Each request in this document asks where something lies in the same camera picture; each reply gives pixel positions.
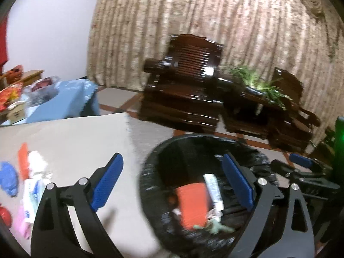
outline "patterned curtain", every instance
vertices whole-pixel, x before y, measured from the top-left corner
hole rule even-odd
[[[248,65],[270,79],[274,66],[304,85],[302,106],[318,115],[323,137],[344,114],[343,22],[328,0],[98,0],[88,77],[142,90],[148,57],[164,55],[171,34],[225,45],[222,65]]]

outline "plant pot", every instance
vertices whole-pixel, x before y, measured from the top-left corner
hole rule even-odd
[[[250,94],[253,94],[253,95],[256,95],[256,96],[260,96],[260,97],[264,97],[265,96],[265,93],[257,90],[257,89],[254,89],[252,87],[249,87],[249,86],[246,86],[246,91]]]

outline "green plant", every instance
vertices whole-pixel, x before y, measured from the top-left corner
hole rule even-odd
[[[277,104],[279,107],[285,110],[286,107],[281,101],[281,98],[287,98],[291,100],[289,96],[281,93],[281,90],[278,87],[271,85],[273,81],[263,80],[259,77],[255,70],[251,70],[247,66],[221,67],[221,70],[223,70],[225,73],[230,73],[241,78],[246,86],[264,93],[270,104]]]

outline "tile floor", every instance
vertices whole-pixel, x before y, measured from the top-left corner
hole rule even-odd
[[[137,119],[137,112],[140,109],[142,93],[128,91],[118,88],[98,88],[97,97],[100,106],[100,114],[106,115],[114,112],[126,111],[130,115],[129,124],[133,135],[134,146],[136,149],[138,162],[143,162],[147,154],[159,143],[177,135],[183,135],[187,132],[161,126],[149,121],[140,121]],[[302,171],[307,169],[290,162],[289,154],[279,149],[272,149],[267,140],[242,135],[239,133],[229,133],[226,131],[222,118],[217,125],[215,135],[240,140],[264,153],[269,160],[279,159]],[[288,187],[289,182],[286,178],[277,175],[280,186]]]

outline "black plastic bag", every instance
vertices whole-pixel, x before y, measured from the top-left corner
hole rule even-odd
[[[155,235],[169,251],[188,256],[225,257],[235,239],[233,234],[212,235],[204,230],[185,230],[171,211],[168,196],[177,187],[204,182],[203,175],[213,173],[218,179],[225,210],[221,222],[239,229],[249,213],[238,204],[221,168],[227,152],[241,166],[251,168],[257,177],[278,185],[268,158],[250,146],[228,138],[208,134],[187,134],[158,145],[148,156],[140,176],[140,196]]]

